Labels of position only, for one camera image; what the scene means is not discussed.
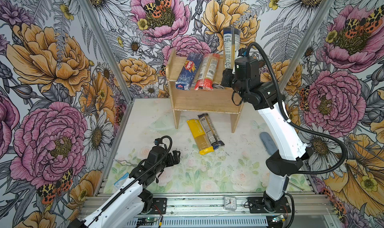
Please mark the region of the red spaghetti bag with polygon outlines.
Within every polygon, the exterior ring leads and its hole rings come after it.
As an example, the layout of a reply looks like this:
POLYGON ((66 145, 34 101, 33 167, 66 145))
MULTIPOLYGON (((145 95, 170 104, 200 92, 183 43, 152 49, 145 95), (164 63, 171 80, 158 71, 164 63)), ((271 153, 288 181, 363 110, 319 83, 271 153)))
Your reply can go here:
POLYGON ((219 54, 206 54, 204 55, 198 80, 195 85, 195 90, 213 90, 213 80, 216 74, 218 63, 220 61, 219 54))

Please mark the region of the blue Barilla spaghetti box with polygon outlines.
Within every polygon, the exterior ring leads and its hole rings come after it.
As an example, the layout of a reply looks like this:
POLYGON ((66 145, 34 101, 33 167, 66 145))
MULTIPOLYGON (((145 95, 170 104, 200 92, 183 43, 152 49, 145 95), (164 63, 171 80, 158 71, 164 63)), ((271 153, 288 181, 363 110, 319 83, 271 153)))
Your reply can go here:
POLYGON ((180 75, 175 82, 175 87, 178 90, 189 91, 195 76, 203 61, 204 55, 198 53, 190 53, 184 63, 180 75))

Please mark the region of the grey white spaghetti bag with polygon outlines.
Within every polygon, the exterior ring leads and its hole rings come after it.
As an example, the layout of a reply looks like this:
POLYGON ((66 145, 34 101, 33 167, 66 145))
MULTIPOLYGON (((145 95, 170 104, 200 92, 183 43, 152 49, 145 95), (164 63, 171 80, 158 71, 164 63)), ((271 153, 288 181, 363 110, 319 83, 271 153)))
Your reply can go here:
POLYGON ((223 29, 225 68, 235 73, 235 59, 240 49, 240 30, 226 27, 223 29))

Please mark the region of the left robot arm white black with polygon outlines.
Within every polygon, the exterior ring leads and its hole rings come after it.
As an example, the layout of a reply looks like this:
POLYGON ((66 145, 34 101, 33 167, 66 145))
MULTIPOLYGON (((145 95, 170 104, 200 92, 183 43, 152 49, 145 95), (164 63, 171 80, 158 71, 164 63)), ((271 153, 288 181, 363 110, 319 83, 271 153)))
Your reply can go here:
POLYGON ((165 144, 154 146, 148 157, 131 171, 124 184, 101 207, 83 220, 75 219, 69 228, 122 228, 153 206, 153 194, 146 188, 164 172, 180 163, 180 151, 165 144))

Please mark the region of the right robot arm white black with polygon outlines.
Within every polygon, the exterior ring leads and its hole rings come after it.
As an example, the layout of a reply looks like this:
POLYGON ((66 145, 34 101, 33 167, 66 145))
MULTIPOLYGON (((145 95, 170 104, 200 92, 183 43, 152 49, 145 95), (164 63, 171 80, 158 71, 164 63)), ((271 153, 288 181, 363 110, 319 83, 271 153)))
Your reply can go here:
POLYGON ((239 57, 224 61, 222 86, 232 88, 242 103, 250 103, 267 123, 276 141, 277 151, 267 160, 269 183, 261 201, 255 208, 268 213, 278 212, 286 204, 286 189, 290 175, 297 173, 303 161, 311 155, 295 128, 285 119, 284 107, 279 107, 279 89, 273 82, 263 83, 258 71, 259 62, 252 57, 239 57))

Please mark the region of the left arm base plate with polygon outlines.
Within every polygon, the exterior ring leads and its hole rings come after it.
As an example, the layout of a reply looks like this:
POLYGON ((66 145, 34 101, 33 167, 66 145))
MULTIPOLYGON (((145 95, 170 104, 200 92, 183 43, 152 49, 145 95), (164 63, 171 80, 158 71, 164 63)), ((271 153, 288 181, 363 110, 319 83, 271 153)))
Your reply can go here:
POLYGON ((150 207, 148 214, 159 215, 159 211, 156 209, 157 207, 160 210, 160 213, 165 215, 167 211, 167 202, 167 198, 153 198, 152 206, 150 207))

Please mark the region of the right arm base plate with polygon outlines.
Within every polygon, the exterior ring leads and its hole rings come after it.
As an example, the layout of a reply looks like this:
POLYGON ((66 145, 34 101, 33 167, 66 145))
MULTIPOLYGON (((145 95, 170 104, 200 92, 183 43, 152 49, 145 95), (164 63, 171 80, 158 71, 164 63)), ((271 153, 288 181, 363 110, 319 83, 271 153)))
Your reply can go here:
POLYGON ((278 201, 265 201, 264 197, 248 197, 246 207, 251 214, 287 214, 291 212, 291 207, 286 197, 278 201))

